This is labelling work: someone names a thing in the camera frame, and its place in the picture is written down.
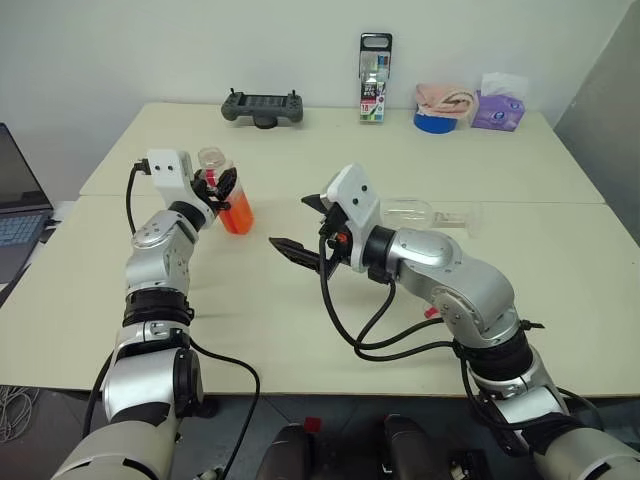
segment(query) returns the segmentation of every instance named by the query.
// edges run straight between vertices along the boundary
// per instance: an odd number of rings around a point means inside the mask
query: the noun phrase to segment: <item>gray floor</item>
[[[178,444],[172,480],[189,480],[227,459],[249,405],[246,397],[220,397],[211,419],[186,419]],[[42,391],[31,427],[23,437],[0,445],[0,479],[49,478],[80,438],[85,396]],[[603,401],[600,407],[610,432],[627,442],[640,442],[640,400]],[[538,479],[528,459],[506,457],[490,434],[475,425],[464,401],[435,398],[269,396],[260,400],[230,478],[255,477],[262,455],[285,425],[306,417],[322,419],[316,455],[322,479],[375,479],[375,426],[389,413],[413,418],[429,434],[451,448],[485,448],[495,479]],[[588,421],[588,414],[583,415]],[[97,408],[95,426],[104,424]]]

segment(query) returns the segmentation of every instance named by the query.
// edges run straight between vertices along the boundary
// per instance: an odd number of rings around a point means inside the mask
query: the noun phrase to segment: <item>laptop keyboard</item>
[[[0,218],[0,247],[27,243],[41,219],[42,215]]]

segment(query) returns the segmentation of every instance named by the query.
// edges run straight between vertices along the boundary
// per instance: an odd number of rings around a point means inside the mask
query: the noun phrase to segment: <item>plastic bottle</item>
[[[198,152],[198,161],[200,162],[200,168],[205,172],[207,182],[212,187],[216,186],[222,172],[229,168],[234,168],[233,162],[227,160],[220,149],[216,147],[200,150]],[[253,212],[240,184],[240,176],[238,176],[231,194],[227,197],[227,202],[231,204],[231,209],[222,210],[219,213],[224,228],[229,233],[246,234],[253,225]]]

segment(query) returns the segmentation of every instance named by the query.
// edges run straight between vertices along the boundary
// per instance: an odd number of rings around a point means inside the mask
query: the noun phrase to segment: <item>white tissue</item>
[[[529,79],[527,77],[500,72],[485,73],[482,75],[480,94],[483,97],[490,95],[507,95],[524,101],[527,99],[528,93]]]

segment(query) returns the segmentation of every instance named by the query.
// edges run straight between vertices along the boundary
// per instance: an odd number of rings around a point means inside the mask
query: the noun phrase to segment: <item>pink towel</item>
[[[461,119],[471,113],[476,103],[475,94],[456,85],[416,86],[416,102],[423,115]]]

